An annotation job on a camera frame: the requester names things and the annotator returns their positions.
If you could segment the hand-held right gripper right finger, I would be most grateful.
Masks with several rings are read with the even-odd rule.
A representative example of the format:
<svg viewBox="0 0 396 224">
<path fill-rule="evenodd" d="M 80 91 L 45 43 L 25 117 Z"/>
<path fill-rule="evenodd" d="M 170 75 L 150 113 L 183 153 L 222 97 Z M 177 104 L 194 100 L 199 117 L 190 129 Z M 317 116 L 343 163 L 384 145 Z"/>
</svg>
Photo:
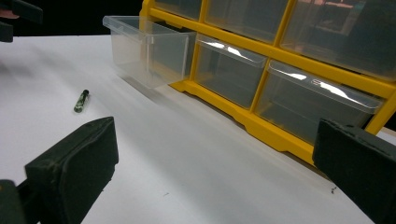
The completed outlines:
<svg viewBox="0 0 396 224">
<path fill-rule="evenodd" d="M 375 224 L 396 224 L 396 146 L 361 128 L 323 119 L 312 159 Z"/>
</svg>

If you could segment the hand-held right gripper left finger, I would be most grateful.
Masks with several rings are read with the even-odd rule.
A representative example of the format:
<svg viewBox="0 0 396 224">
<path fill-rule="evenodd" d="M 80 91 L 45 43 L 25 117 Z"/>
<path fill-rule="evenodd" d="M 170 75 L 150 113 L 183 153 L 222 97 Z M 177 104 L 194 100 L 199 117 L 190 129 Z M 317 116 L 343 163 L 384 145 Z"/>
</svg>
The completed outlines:
<svg viewBox="0 0 396 224">
<path fill-rule="evenodd" d="M 30 189 L 42 208 L 41 224 L 80 224 L 119 162 L 112 117 L 83 124 L 25 165 Z"/>
</svg>

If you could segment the small green glass tube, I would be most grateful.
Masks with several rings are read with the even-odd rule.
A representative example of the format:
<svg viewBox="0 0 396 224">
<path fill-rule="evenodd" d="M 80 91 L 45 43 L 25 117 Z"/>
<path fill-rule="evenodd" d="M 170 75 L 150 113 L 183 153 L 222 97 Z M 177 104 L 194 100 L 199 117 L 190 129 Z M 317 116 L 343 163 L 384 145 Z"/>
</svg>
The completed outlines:
<svg viewBox="0 0 396 224">
<path fill-rule="evenodd" d="M 90 94 L 90 92 L 88 90 L 84 90 L 81 93 L 81 95 L 78 97 L 78 100 L 77 100 L 77 102 L 76 102 L 76 104 L 74 106 L 74 111 L 76 113 L 81 113 L 82 112 L 89 94 Z"/>
</svg>

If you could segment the clear plastic drawer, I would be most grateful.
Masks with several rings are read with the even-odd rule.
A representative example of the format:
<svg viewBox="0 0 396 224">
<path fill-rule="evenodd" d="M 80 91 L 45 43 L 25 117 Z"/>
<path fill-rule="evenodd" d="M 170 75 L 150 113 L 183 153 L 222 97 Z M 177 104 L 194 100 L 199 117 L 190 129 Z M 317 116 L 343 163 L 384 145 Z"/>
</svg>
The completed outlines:
<svg viewBox="0 0 396 224">
<path fill-rule="evenodd" d="M 195 32 L 139 16 L 105 16 L 103 25 L 125 79 L 154 89 L 190 75 Z"/>
<path fill-rule="evenodd" d="M 267 71 L 256 114 L 310 144 L 322 119 L 362 128 L 383 104 L 377 96 L 275 60 Z"/>
<path fill-rule="evenodd" d="M 205 22 L 273 43 L 289 0 L 208 0 Z"/>
<path fill-rule="evenodd" d="M 199 20 L 202 0 L 155 0 L 155 7 L 178 16 Z"/>
<path fill-rule="evenodd" d="M 244 108 L 252 104 L 267 57 L 253 51 L 198 35 L 194 80 Z"/>
<path fill-rule="evenodd" d="M 297 0 L 280 46 L 396 81 L 396 0 Z"/>
</svg>

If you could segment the yellow drawer cabinet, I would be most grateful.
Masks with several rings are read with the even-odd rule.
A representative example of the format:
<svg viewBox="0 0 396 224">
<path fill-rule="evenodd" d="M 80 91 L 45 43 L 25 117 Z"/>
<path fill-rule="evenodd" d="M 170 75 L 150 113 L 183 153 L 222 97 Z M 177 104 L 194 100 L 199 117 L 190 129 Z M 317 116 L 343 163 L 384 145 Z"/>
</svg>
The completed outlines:
<svg viewBox="0 0 396 224">
<path fill-rule="evenodd" d="M 296 0 L 288 0 L 285 11 L 281 14 L 281 22 L 276 33 L 275 40 L 271 44 L 253 40 L 249 37 L 243 37 L 238 34 L 233 34 L 205 23 L 208 0 L 202 0 L 199 19 L 196 21 L 181 17 L 173 12 L 157 7 L 156 0 L 144 0 L 140 14 L 155 21 L 165 21 L 165 23 L 176 28 L 191 29 L 198 32 L 200 35 L 214 37 L 222 42 L 254 51 L 270 59 L 296 66 L 319 77 L 324 77 L 331 81 L 346 84 L 349 87 L 379 96 L 385 100 L 385 103 L 379 108 L 379 111 L 365 127 L 365 130 L 368 133 L 378 133 L 381 128 L 385 126 L 393 113 L 396 112 L 396 81 L 388 82 L 374 77 L 359 75 L 282 49 L 280 47 L 280 41 L 286 31 L 286 27 L 289 23 L 291 12 L 293 11 L 295 4 Z M 288 151 L 308 163 L 313 162 L 312 154 L 314 147 L 312 145 L 290 133 L 287 133 L 274 124 L 259 118 L 259 116 L 254 113 L 254 109 L 257 107 L 259 102 L 260 94 L 262 93 L 267 81 L 268 73 L 266 71 L 262 73 L 259 85 L 254 92 L 252 105 L 249 108 L 244 109 L 219 96 L 213 91 L 199 85 L 194 80 L 199 53 L 200 48 L 196 46 L 193 52 L 190 77 L 187 80 L 173 83 L 171 85 L 172 88 L 177 91 L 185 91 L 197 96 L 230 115 L 237 122 L 241 123 L 249 134 L 263 141 L 269 147 L 272 147 L 277 151 Z"/>
</svg>

